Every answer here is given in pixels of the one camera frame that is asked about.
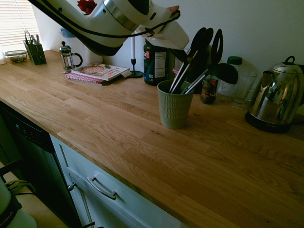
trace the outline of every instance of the drinking glass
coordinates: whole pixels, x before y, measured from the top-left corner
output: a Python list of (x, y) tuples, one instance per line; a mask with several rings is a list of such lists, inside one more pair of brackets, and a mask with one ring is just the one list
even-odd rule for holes
[(230, 103), (231, 107), (241, 110), (248, 108), (248, 106), (245, 104), (245, 100), (256, 77), (257, 74), (252, 71), (244, 70), (239, 72), (234, 93), (234, 100)]

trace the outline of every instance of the book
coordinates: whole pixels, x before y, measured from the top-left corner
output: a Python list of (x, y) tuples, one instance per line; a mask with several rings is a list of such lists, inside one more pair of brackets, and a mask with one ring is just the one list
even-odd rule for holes
[(94, 84), (101, 84), (101, 85), (108, 83), (108, 81), (102, 80), (100, 78), (93, 78), (93, 77), (89, 77), (89, 76), (85, 76), (85, 75), (75, 74), (73, 72), (65, 74), (65, 77), (69, 78), (69, 79), (73, 79), (73, 80), (89, 82), (89, 83), (94, 83)]
[(91, 78), (102, 79), (105, 81), (110, 81), (119, 75), (127, 77), (131, 75), (129, 68), (120, 66), (111, 66), (102, 63), (92, 64), (89, 66), (81, 66), (72, 69), (72, 73), (83, 75)]

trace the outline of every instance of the drawer handle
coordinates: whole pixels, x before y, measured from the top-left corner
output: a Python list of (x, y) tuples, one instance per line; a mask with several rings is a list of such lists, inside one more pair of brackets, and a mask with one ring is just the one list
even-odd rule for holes
[(116, 199), (116, 192), (112, 191), (111, 193), (107, 193), (104, 190), (100, 189), (99, 187), (97, 187), (96, 185), (94, 185), (93, 181), (97, 180), (96, 177), (88, 177), (87, 180), (89, 181), (89, 183), (97, 190), (99, 191), (101, 194), (105, 195), (106, 197), (109, 197), (110, 199), (115, 200)]

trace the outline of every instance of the cutlery holder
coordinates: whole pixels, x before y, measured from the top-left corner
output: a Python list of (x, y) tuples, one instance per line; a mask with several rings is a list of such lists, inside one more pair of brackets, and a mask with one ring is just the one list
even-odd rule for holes
[(41, 44), (27, 45), (25, 41), (23, 43), (28, 52), (29, 58), (35, 65), (47, 63)]

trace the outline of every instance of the window blind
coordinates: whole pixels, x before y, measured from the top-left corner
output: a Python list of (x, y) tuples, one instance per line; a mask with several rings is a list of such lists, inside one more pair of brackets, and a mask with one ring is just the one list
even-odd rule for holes
[(0, 44), (4, 50), (25, 49), (24, 30), (39, 34), (32, 6), (27, 0), (0, 0)]

